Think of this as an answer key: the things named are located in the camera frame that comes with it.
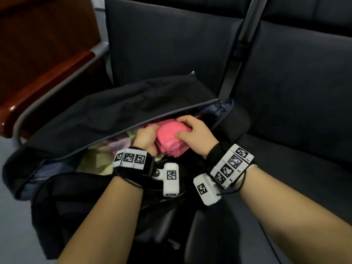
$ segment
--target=red wooden armrest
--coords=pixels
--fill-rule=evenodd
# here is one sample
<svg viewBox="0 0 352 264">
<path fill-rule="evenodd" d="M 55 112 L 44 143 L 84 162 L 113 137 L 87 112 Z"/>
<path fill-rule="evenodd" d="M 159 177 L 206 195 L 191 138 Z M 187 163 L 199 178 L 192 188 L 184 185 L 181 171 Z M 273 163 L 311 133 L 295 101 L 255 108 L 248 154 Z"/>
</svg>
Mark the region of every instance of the red wooden armrest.
<svg viewBox="0 0 352 264">
<path fill-rule="evenodd" d="M 70 57 L 38 77 L 33 83 L 17 92 L 0 106 L 0 135 L 12 137 L 13 127 L 19 116 L 44 94 L 67 79 L 77 69 L 95 57 L 90 50 L 84 50 Z"/>
</svg>

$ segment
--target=open bag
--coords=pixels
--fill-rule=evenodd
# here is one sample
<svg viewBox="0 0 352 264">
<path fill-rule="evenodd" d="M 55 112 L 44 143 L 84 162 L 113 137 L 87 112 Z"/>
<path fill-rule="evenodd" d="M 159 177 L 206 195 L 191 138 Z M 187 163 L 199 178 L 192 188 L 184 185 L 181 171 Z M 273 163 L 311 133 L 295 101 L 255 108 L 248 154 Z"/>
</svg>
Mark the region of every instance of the open bag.
<svg viewBox="0 0 352 264">
<path fill-rule="evenodd" d="M 31 200 L 32 223 L 48 259 L 59 257 L 113 177 L 76 171 L 87 149 L 148 122 L 187 114 L 200 117 L 219 141 L 234 143 L 250 126 L 244 109 L 232 99 L 221 102 L 195 75 L 163 77 L 85 97 L 7 160 L 3 180 L 15 199 Z M 136 235 L 187 198 L 192 179 L 207 169 L 191 149 L 178 158 L 164 157 L 158 168 L 166 162 L 182 167 L 180 194 L 169 198 L 145 190 Z M 62 163 L 64 169 L 50 169 L 42 179 L 38 175 L 44 167 Z"/>
</svg>

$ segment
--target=gray floor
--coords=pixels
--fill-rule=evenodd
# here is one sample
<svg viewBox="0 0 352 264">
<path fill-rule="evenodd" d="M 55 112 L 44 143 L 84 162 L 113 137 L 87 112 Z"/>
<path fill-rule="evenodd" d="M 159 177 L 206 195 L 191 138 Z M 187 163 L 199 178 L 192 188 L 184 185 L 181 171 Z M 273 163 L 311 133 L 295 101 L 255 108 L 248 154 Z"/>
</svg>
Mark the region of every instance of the gray floor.
<svg viewBox="0 0 352 264">
<path fill-rule="evenodd" d="M 0 167 L 14 151 L 9 140 L 0 137 Z M 16 201 L 0 180 L 0 263 L 50 264 L 45 259 L 31 223 L 30 203 Z"/>
</svg>

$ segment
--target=black elastic cord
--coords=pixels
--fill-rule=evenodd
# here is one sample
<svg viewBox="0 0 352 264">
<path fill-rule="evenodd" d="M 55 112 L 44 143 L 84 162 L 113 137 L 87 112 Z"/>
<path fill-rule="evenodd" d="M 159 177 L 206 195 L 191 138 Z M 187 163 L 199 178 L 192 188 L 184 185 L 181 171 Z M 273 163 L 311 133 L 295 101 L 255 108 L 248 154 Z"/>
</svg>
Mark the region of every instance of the black elastic cord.
<svg viewBox="0 0 352 264">
<path fill-rule="evenodd" d="M 242 180 L 242 182 L 241 182 L 240 187 L 238 187 L 238 189 L 236 189 L 236 190 L 234 190 L 234 191 L 232 191 L 232 192 L 224 192 L 224 193 L 222 193 L 222 194 L 217 194 L 217 195 L 229 195 L 229 194 L 233 194 L 233 193 L 239 192 L 239 191 L 241 190 L 243 184 L 244 184 L 244 180 L 245 180 L 245 178 L 246 178 L 246 173 L 247 173 L 246 171 L 247 171 L 247 170 L 245 170 L 245 171 L 243 172 L 243 180 Z"/>
</svg>

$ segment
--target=folded pink towel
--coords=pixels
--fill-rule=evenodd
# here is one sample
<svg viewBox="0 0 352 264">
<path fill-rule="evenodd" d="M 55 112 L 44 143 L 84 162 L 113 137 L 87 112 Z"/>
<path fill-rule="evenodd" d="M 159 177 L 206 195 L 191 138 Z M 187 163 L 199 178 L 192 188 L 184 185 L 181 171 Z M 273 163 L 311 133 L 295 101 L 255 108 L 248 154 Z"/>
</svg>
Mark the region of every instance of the folded pink towel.
<svg viewBox="0 0 352 264">
<path fill-rule="evenodd" d="M 175 119 L 168 119 L 160 122 L 149 123 L 147 126 L 157 123 L 160 128 L 156 131 L 155 144 L 163 155 L 179 157 L 189 149 L 184 141 L 175 136 L 175 132 L 191 132 L 185 124 L 177 122 Z"/>
</svg>

